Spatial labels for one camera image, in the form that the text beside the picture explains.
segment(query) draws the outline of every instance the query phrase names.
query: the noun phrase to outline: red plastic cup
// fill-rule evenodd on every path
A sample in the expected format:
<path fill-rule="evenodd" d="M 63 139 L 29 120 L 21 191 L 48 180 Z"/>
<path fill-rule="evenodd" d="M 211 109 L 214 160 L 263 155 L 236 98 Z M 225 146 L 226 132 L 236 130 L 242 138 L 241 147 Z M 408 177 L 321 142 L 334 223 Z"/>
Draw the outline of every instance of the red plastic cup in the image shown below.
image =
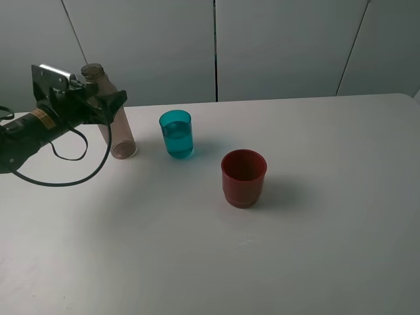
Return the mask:
<path fill-rule="evenodd" d="M 267 163 L 251 150 L 235 150 L 222 160 L 223 192 L 228 203 L 248 208 L 257 202 L 263 190 Z"/>

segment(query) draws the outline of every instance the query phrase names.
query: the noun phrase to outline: white table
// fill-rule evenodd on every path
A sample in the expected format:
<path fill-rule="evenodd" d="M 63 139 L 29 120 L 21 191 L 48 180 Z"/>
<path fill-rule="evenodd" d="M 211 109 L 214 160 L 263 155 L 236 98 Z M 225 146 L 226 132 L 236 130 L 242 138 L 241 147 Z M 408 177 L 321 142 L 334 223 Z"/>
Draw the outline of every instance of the white table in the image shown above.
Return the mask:
<path fill-rule="evenodd" d="M 159 116 L 192 114 L 196 154 L 165 151 Z M 138 140 L 90 182 L 0 176 L 0 314 L 420 314 L 420 106 L 402 94 L 127 108 Z M 75 180 L 49 147 L 21 171 Z M 61 154 L 83 141 L 66 135 Z M 267 160 L 251 210 L 221 190 L 236 148 Z"/>

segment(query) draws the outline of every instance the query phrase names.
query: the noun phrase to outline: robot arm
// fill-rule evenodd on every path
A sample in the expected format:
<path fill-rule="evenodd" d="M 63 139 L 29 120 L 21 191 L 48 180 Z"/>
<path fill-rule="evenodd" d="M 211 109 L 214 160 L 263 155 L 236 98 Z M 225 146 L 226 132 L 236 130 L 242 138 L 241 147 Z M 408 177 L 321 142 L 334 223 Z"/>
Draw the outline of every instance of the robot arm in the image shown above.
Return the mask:
<path fill-rule="evenodd" d="M 95 96 L 95 84 L 84 85 L 74 74 L 47 65 L 32 66 L 32 81 L 37 108 L 0 126 L 0 173 L 17 175 L 16 171 L 41 147 L 82 123 L 109 127 L 127 100 L 125 91 Z M 91 105 L 90 98 L 96 98 L 100 106 Z M 2 109 L 10 113 L 3 119 L 14 117 L 12 110 Z"/>

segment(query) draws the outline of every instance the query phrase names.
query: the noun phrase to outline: blue water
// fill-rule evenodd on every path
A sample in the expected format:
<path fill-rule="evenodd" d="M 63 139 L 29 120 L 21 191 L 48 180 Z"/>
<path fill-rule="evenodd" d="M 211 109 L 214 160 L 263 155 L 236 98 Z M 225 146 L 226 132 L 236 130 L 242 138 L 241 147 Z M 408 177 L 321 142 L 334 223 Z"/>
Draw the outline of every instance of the blue water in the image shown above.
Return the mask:
<path fill-rule="evenodd" d="M 193 150 L 191 125 L 185 121 L 173 121 L 164 127 L 168 153 L 176 159 L 187 158 Z"/>

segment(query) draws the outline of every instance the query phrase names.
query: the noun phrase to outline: black cable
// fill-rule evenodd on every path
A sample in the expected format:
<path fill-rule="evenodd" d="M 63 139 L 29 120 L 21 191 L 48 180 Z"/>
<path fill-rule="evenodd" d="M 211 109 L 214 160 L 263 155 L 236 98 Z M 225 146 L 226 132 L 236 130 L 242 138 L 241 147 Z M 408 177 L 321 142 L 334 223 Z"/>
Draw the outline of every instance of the black cable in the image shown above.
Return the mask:
<path fill-rule="evenodd" d="M 11 173 L 16 175 L 20 179 L 23 179 L 26 182 L 30 182 L 31 184 L 44 186 L 44 187 L 69 187 L 69 186 L 75 186 L 75 185 L 78 185 L 78 184 L 83 184 L 84 182 L 87 182 L 89 179 L 92 179 L 103 168 L 103 166 L 105 165 L 105 162 L 108 159 L 108 156 L 110 155 L 110 152 L 111 152 L 111 142 L 112 142 L 111 123 L 108 120 L 108 117 L 106 115 L 104 115 L 104 116 L 105 116 L 105 121 L 106 121 L 106 127 L 107 127 L 107 130 L 108 130 L 108 145 L 106 147 L 104 158 L 100 162 L 99 166 L 88 177 L 85 177 L 81 180 L 77 180 L 75 182 L 50 183 L 50 182 L 39 182 L 38 180 L 34 180 L 34 179 L 29 178 L 29 177 L 26 177 L 23 174 L 20 174 L 18 171 L 10 170 Z"/>
<path fill-rule="evenodd" d="M 77 159 L 68 159 L 68 158 L 66 158 L 66 157 L 62 157 L 62 156 L 60 156 L 58 153 L 57 153 L 57 151 L 55 150 L 55 146 L 54 146 L 54 144 L 52 143 L 52 142 L 50 142 L 50 144 L 51 144 L 51 146 L 52 146 L 52 152 L 54 152 L 54 155 L 56 156 L 56 157 L 58 157 L 58 158 L 60 158 L 60 159 L 65 159 L 66 161 L 80 161 L 81 159 L 83 159 L 84 157 L 85 157 L 85 155 L 86 155 L 86 153 L 87 153 L 87 148 L 88 148 L 88 143 L 87 143 L 87 139 L 86 139 L 86 137 L 85 137 L 85 135 L 83 134 L 83 133 L 81 133 L 80 131 L 78 131 L 78 130 L 76 130 L 76 129 L 74 129 L 73 127 L 71 127 L 71 126 L 69 126 L 68 127 L 68 130 L 69 131 L 71 131 L 71 132 L 73 132 L 73 133 L 75 133 L 75 134 L 77 134 L 79 137 L 81 137 L 82 139 L 83 139 L 83 141 L 85 141 L 85 144 L 86 144 L 86 149 L 85 149 L 85 152 L 81 155 L 81 157 L 79 157 L 79 158 L 77 158 Z"/>

